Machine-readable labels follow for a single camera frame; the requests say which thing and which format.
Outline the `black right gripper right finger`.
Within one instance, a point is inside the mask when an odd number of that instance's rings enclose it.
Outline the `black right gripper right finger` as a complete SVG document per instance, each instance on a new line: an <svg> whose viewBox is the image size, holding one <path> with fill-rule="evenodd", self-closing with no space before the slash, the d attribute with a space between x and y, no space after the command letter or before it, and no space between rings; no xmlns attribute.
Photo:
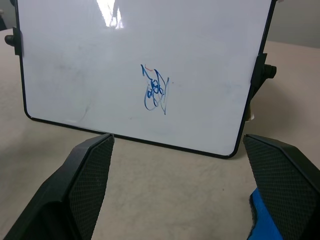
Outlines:
<svg viewBox="0 0 320 240"><path fill-rule="evenodd" d="M295 146L246 134L256 188L283 240L320 240L320 170Z"/></svg>

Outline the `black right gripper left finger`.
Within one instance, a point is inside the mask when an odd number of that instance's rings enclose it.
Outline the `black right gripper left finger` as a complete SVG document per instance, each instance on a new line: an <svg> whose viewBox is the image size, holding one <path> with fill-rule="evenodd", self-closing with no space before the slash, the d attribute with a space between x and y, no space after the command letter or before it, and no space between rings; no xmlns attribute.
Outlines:
<svg viewBox="0 0 320 240"><path fill-rule="evenodd" d="M38 188L3 240L91 240L105 198L115 138L76 145Z"/></svg>

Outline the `blue board eraser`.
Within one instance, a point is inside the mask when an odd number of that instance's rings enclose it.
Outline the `blue board eraser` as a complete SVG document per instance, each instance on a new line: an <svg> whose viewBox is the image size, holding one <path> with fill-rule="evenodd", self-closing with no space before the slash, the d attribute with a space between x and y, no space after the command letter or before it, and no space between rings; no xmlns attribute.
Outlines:
<svg viewBox="0 0 320 240"><path fill-rule="evenodd" d="M250 195L249 204L252 214L252 228L247 240L283 240L262 200L258 188Z"/></svg>

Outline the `black board stand knob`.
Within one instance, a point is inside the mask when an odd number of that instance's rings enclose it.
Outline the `black board stand knob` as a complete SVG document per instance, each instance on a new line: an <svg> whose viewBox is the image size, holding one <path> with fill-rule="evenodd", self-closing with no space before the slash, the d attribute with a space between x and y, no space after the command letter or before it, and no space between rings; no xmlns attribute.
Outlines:
<svg viewBox="0 0 320 240"><path fill-rule="evenodd" d="M265 64L267 59L267 54L259 54L256 58L254 65L251 81L250 81L250 100L256 95L261 86L265 83L267 79L273 79L277 73L277 67Z"/></svg>
<svg viewBox="0 0 320 240"><path fill-rule="evenodd" d="M23 55L22 35L17 27L12 28L12 34L6 35L4 41L7 45L14 47L14 54L17 56Z"/></svg>

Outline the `white board with black frame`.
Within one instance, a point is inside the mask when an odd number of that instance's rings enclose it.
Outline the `white board with black frame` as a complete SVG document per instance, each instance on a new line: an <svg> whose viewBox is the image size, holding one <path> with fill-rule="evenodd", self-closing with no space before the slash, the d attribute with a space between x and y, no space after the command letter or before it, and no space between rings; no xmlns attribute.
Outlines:
<svg viewBox="0 0 320 240"><path fill-rule="evenodd" d="M15 0L34 121L228 159L277 0Z"/></svg>

